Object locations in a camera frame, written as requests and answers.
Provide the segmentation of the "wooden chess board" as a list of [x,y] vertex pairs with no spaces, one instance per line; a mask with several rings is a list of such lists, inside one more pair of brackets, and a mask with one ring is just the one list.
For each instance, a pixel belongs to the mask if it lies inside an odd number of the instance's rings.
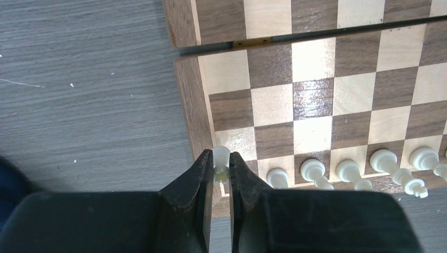
[[192,155],[223,145],[267,181],[314,189],[300,167],[359,164],[373,189],[404,192],[370,165],[380,149],[428,189],[446,186],[409,157],[446,163],[446,1],[164,1],[173,47],[232,42],[174,62]]

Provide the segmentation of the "white rook chess piece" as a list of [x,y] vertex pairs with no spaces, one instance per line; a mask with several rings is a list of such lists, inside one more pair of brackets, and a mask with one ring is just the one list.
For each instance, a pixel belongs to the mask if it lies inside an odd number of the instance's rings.
[[214,181],[228,183],[229,181],[229,159],[231,151],[222,145],[211,149],[213,154]]

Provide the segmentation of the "white knight chess piece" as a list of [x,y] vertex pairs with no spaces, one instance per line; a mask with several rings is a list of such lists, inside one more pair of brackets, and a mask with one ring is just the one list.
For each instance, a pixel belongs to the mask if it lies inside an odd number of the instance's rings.
[[288,189],[288,173],[282,168],[274,168],[267,173],[267,183],[274,189]]

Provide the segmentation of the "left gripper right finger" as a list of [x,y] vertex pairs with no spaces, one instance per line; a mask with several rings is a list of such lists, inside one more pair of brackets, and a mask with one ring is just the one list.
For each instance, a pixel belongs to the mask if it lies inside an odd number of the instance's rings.
[[230,154],[229,173],[232,252],[279,252],[269,211],[279,191],[254,174],[238,152]]

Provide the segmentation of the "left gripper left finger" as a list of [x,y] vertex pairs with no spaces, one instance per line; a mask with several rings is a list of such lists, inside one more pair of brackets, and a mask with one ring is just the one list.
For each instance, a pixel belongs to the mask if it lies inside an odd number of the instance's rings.
[[208,252],[213,194],[213,152],[159,191],[155,252]]

